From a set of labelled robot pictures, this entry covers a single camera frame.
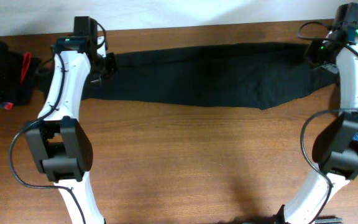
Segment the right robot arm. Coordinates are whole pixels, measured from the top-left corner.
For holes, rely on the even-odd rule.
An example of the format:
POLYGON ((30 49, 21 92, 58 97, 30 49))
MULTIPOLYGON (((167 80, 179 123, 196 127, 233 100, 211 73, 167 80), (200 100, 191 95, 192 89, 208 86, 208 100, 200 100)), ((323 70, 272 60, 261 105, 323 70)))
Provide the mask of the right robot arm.
POLYGON ((358 2, 338 7, 324 38, 310 37, 305 57, 318 68, 339 75, 340 107, 311 115, 300 133, 301 153, 312 168, 294 198, 282 205, 273 223, 341 223, 339 218, 321 218, 332 197, 358 176, 358 2), (337 118, 316 138, 308 157, 304 136, 309 123, 324 114, 337 118))

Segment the black clothes stack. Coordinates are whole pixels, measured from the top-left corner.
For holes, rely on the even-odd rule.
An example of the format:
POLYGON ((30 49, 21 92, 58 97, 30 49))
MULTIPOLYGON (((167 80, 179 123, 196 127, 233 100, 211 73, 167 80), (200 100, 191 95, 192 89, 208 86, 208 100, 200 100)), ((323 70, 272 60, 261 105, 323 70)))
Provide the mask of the black clothes stack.
POLYGON ((35 69, 40 63, 30 52, 12 52, 0 41, 0 109, 29 103, 36 84, 35 69))

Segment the black trousers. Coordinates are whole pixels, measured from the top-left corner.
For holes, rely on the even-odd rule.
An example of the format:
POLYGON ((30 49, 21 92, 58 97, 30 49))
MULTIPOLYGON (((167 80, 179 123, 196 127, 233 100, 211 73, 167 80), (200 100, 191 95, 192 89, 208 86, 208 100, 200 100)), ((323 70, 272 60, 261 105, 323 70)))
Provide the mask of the black trousers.
POLYGON ((119 54, 117 75, 85 85, 81 97, 266 110, 337 82, 338 75, 312 67, 305 50, 267 42, 119 54))

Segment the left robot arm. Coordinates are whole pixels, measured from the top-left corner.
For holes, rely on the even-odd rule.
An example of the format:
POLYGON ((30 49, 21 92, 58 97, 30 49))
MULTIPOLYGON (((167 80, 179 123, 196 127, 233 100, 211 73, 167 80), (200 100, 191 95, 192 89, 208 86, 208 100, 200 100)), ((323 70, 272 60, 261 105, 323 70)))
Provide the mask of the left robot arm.
POLYGON ((79 122, 86 83, 100 82, 117 72, 101 28, 89 16, 77 16, 73 33, 53 45, 53 76, 37 119, 23 130, 37 170, 57 189, 72 223, 105 223, 90 181, 93 148, 79 122))

